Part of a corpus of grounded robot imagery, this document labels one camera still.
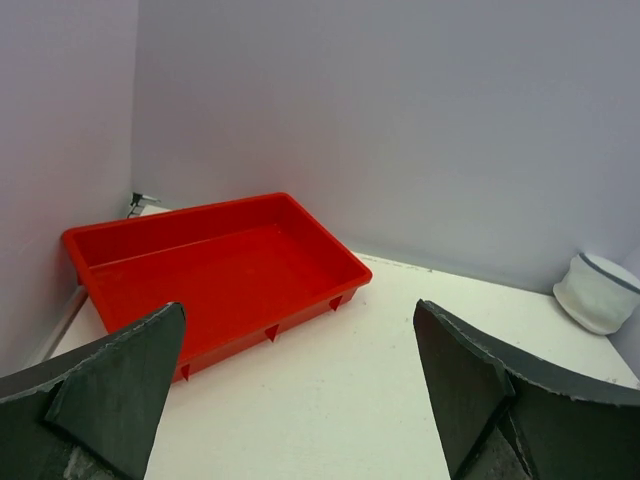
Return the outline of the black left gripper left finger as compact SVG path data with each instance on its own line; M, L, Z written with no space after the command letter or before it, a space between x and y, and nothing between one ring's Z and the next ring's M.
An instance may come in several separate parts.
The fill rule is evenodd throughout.
M143 478L185 332L172 302L3 377L2 478Z

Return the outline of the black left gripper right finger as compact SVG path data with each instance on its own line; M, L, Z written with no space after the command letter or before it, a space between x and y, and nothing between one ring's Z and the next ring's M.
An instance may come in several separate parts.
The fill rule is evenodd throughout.
M638 390L547 362L430 301L413 325L451 478L638 478Z

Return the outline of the white mesh laundry bag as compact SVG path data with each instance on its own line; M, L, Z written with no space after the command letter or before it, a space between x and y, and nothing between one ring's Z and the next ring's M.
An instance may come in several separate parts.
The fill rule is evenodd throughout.
M603 257L581 252L553 288L565 312L590 332L616 333L639 307L639 278Z

